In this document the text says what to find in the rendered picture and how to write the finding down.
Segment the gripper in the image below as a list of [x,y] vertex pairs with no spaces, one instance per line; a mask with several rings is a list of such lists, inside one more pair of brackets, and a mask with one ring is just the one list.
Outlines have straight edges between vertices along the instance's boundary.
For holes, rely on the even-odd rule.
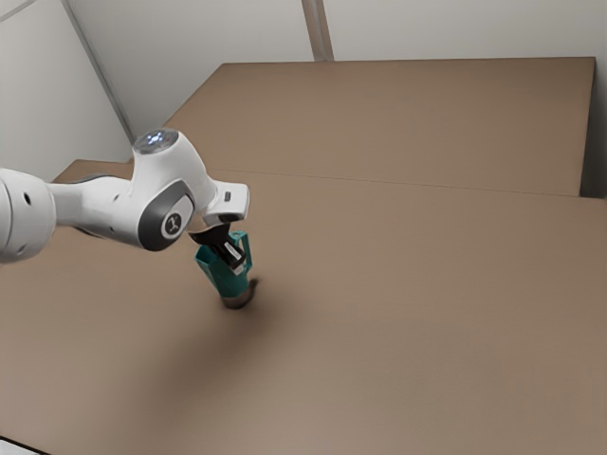
[[200,232],[189,232],[191,239],[200,246],[215,246],[215,254],[233,275],[245,269],[246,253],[230,240],[230,225],[219,225]]

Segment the teal faceted mug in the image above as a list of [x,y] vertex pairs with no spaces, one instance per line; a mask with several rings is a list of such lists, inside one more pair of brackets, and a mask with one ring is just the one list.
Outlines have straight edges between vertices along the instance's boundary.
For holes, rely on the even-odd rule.
[[229,268],[215,254],[215,246],[199,246],[194,259],[207,279],[218,292],[224,306],[231,310],[244,308],[254,297],[255,281],[250,281],[248,273],[252,269],[252,256],[248,234],[244,231],[230,232],[230,240],[246,253],[245,269],[240,275],[233,275]]

